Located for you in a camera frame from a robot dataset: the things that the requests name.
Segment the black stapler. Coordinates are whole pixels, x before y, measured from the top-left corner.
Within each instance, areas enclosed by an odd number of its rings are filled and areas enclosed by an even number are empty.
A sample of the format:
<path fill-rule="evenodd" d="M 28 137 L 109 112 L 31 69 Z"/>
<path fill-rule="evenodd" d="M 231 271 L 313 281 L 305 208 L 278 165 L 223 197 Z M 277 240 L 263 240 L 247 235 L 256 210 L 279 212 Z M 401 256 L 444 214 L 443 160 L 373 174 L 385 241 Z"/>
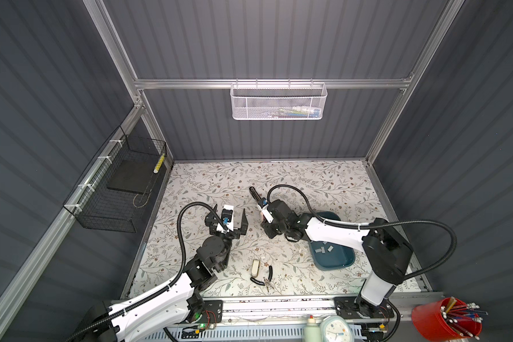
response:
<path fill-rule="evenodd" d="M 262 210 L 266 204 L 267 204 L 267 201 L 264 197 L 262 197 L 256 190 L 255 187 L 251 186 L 249 188 L 249 193 L 250 195 L 252 195 L 252 198 L 257 202 L 257 205 L 259 207 L 260 210 Z"/>

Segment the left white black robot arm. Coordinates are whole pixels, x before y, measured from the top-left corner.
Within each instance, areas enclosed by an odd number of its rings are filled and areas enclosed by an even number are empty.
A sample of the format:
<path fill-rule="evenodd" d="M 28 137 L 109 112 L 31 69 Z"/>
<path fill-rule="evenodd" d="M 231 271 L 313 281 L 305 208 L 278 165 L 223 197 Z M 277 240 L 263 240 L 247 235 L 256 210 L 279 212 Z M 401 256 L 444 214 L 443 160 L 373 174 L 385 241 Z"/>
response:
<path fill-rule="evenodd" d="M 226 205 L 218 214 L 210 208 L 205 217 L 210 236 L 192 259 L 181 249 L 181 270 L 169 281 L 133 299 L 95 305 L 85 315 L 70 341 L 140 341 L 177 323 L 199 320 L 205 310 L 200 293 L 229 264 L 232 242 L 246 235 L 245 210 Z"/>

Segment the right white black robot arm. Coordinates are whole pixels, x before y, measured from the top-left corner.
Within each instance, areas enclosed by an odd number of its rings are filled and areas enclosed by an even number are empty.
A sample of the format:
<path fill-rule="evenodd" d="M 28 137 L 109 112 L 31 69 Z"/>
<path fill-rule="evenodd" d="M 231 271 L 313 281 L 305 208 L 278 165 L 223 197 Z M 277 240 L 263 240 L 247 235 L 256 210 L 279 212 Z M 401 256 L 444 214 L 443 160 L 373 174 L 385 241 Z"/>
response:
<path fill-rule="evenodd" d="M 413 248 L 393 227 L 379 229 L 384 219 L 341 228 L 339 221 L 310 213 L 296 214 L 281 200 L 257 201 L 268 238 L 284 235 L 290 242 L 326 242 L 356 249 L 366 255 L 371 272 L 359 293 L 359 305 L 380 306 L 405 281 Z"/>

